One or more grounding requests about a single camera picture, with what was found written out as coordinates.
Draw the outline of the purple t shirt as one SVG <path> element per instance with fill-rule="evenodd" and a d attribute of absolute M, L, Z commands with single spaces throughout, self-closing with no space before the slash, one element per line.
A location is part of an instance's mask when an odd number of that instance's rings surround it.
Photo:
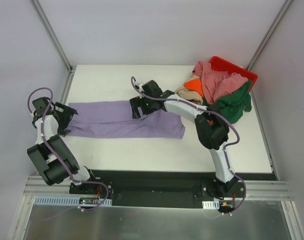
<path fill-rule="evenodd" d="M 77 111 L 67 128 L 75 137 L 182 139 L 185 134 L 181 117 L 171 112 L 157 110 L 132 118 L 128 100 L 70 102 L 68 106 Z"/>

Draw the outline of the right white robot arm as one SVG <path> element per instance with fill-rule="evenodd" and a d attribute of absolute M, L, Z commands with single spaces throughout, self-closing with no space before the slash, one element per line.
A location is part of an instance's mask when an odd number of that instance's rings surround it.
<path fill-rule="evenodd" d="M 240 141 L 240 136 L 219 110 L 216 107 L 187 101 L 171 90 L 162 91 L 154 80 L 139 83 L 132 76 L 130 81 L 134 90 L 139 93 L 139 96 L 129 100 L 132 118 L 139 119 L 141 115 L 149 115 L 161 110 L 192 122 L 199 142 L 210 151 L 215 167 L 218 194 L 225 198 L 233 194 L 235 184 L 239 180 L 232 169 L 227 153 L 229 130 L 233 130 L 237 137 L 235 144 Z"/>

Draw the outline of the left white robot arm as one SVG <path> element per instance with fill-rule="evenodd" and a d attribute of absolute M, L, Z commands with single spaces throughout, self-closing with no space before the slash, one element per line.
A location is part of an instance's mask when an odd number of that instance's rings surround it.
<path fill-rule="evenodd" d="M 38 173 L 49 186 L 60 184 L 72 176 L 74 184 L 91 195 L 97 191 L 98 183 L 86 166 L 79 166 L 76 158 L 64 143 L 63 137 L 71 130 L 68 125 L 78 112 L 74 108 L 53 103 L 48 97 L 32 101 L 32 125 L 37 129 L 35 144 L 27 149 L 27 155 Z"/>

